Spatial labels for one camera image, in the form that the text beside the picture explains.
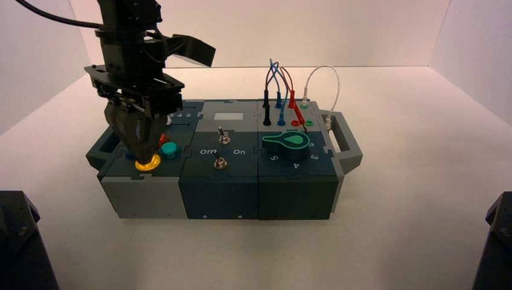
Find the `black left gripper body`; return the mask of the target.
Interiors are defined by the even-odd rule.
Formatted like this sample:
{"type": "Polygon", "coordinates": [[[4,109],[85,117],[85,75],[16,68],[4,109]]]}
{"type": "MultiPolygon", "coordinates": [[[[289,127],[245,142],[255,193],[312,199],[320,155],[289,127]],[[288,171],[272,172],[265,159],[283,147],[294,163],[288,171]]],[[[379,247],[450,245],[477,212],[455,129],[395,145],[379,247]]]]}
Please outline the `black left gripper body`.
{"type": "Polygon", "coordinates": [[[182,110],[181,90],[185,85],[163,73],[159,77],[127,79],[115,76],[105,65],[85,67],[100,97],[113,105],[137,110],[148,118],[161,117],[182,110]]]}

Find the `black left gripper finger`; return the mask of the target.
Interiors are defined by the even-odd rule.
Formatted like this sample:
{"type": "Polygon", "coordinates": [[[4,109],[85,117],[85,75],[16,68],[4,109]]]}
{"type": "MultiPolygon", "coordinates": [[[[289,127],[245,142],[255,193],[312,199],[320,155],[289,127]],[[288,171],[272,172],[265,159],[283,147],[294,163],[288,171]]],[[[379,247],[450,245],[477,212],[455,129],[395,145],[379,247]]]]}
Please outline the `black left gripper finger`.
{"type": "Polygon", "coordinates": [[[143,114],[136,114],[136,160],[140,164],[147,164],[158,146],[160,137],[167,123],[167,115],[157,118],[148,118],[143,114]]]}
{"type": "Polygon", "coordinates": [[[135,159],[140,163],[140,129],[139,120],[141,112],[138,110],[126,109],[122,106],[108,102],[104,110],[107,123],[114,130],[116,136],[132,152],[135,159]]]}

